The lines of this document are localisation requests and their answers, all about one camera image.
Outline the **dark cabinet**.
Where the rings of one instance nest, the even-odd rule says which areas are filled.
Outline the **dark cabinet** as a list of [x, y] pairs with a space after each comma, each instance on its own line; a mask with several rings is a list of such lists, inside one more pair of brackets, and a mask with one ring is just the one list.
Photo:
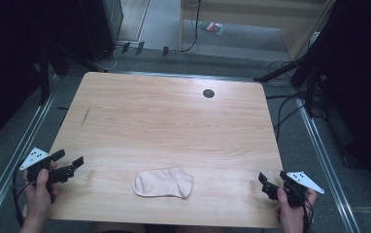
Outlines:
[[93, 61], [115, 49], [123, 21], [120, 0], [80, 0], [88, 38], [88, 58]]

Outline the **dark curtain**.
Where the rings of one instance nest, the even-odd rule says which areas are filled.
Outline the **dark curtain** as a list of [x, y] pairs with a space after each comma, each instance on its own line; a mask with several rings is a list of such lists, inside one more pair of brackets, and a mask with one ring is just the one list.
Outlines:
[[0, 131], [38, 88], [44, 25], [54, 0], [0, 0]]
[[337, 0], [322, 29], [322, 92], [349, 165], [371, 171], [371, 0]]

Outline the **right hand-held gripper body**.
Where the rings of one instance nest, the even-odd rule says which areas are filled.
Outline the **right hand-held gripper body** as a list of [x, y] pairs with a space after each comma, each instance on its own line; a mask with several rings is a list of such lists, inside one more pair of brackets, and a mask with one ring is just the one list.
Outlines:
[[303, 171], [301, 172], [286, 172], [287, 185], [284, 185], [284, 190], [287, 194], [287, 200], [292, 208], [303, 205], [306, 196], [305, 193], [308, 188], [317, 193], [324, 194], [324, 189], [316, 184]]

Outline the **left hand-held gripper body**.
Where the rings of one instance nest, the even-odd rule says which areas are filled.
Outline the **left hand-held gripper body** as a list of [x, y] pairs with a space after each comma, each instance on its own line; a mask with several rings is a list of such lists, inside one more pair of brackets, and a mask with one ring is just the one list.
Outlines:
[[51, 170], [51, 156], [43, 150], [33, 148], [21, 162], [19, 170], [25, 171], [26, 180], [34, 183], [42, 170]]

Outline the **person's right hand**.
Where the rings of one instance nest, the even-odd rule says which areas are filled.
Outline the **person's right hand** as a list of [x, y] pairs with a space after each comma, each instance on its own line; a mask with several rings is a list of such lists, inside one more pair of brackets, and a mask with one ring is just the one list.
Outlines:
[[312, 189], [308, 189], [305, 195], [304, 207], [292, 208], [287, 201], [286, 192], [282, 188], [278, 189], [279, 205], [275, 208], [275, 214], [281, 233], [304, 233], [305, 223], [318, 197]]

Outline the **black metal stand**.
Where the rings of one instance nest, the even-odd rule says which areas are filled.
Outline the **black metal stand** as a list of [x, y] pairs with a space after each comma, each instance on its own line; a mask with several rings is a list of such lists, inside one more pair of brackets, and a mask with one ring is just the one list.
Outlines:
[[64, 60], [65, 57], [71, 58], [77, 63], [84, 66], [92, 72], [108, 72], [105, 68], [98, 68], [88, 61], [82, 59], [71, 50], [55, 44], [44, 43], [40, 50], [40, 80], [41, 80], [41, 99], [40, 105], [46, 103], [51, 93], [51, 81], [49, 76], [49, 64], [60, 75], [67, 74], [67, 66]]
[[290, 61], [287, 65], [263, 77], [254, 78], [253, 80], [255, 82], [268, 82], [279, 77], [280, 75], [287, 73], [288, 71], [295, 69], [294, 74], [290, 78], [290, 84], [292, 87], [300, 87], [303, 83], [307, 83], [305, 110], [309, 117], [317, 117], [317, 115], [313, 112], [316, 80], [320, 74], [316, 57], [317, 52], [315, 50], [308, 49], [298, 59]]

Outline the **light wooden shelf unit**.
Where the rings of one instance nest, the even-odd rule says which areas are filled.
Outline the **light wooden shelf unit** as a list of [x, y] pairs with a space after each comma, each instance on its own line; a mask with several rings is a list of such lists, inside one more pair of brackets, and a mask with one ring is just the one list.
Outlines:
[[325, 25], [336, 0], [181, 0], [179, 49], [184, 20], [277, 28], [291, 60], [307, 49], [312, 35]]

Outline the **metal floor rail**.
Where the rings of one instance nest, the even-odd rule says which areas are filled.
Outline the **metal floor rail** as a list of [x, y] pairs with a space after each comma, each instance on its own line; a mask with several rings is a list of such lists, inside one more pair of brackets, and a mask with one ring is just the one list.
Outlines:
[[311, 138], [313, 147], [316, 151], [321, 169], [324, 173], [328, 188], [333, 197], [336, 209], [345, 226], [347, 233], [361, 233], [360, 227], [354, 215], [353, 208], [349, 199], [337, 177], [335, 169], [329, 158], [329, 153], [321, 139], [320, 132], [312, 118], [310, 118], [305, 110], [305, 102], [303, 100], [296, 100], [297, 106], [300, 108], [300, 114], [303, 122]]
[[244, 82], [244, 83], [266, 83], [275, 85], [289, 84], [290, 79], [285, 78], [275, 78], [268, 82], [256, 81], [254, 78], [244, 78], [244, 77], [224, 77], [224, 76], [212, 76], [212, 75], [190, 75], [190, 74], [167, 74], [167, 73], [150, 73], [150, 72], [134, 72], [134, 71], [122, 71], [121, 74], [127, 75], [140, 75], [140, 76], [159, 76], [168, 78], [187, 78], [187, 79], [203, 79], [203, 80], [217, 80], [217, 81], [231, 81], [231, 82]]
[[38, 88], [0, 132], [0, 207], [10, 190], [12, 174], [29, 152], [61, 81], [61, 76], [50, 76], [47, 99], [40, 103], [41, 89]]

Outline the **colourful packet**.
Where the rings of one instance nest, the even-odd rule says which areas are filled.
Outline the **colourful packet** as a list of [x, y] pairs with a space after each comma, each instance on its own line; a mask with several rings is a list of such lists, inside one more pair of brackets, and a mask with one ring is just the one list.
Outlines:
[[203, 29], [205, 31], [209, 31], [212, 33], [216, 33], [218, 35], [220, 35], [223, 32], [223, 26], [217, 22], [199, 21], [197, 25], [200, 29]]

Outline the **person's left hand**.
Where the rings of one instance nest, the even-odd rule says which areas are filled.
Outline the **person's left hand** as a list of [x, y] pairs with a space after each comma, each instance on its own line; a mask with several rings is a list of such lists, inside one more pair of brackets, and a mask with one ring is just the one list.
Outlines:
[[54, 184], [52, 190], [47, 190], [49, 172], [42, 170], [35, 185], [25, 190], [27, 215], [24, 222], [41, 222], [47, 224], [51, 218], [51, 198], [58, 195], [58, 187]]

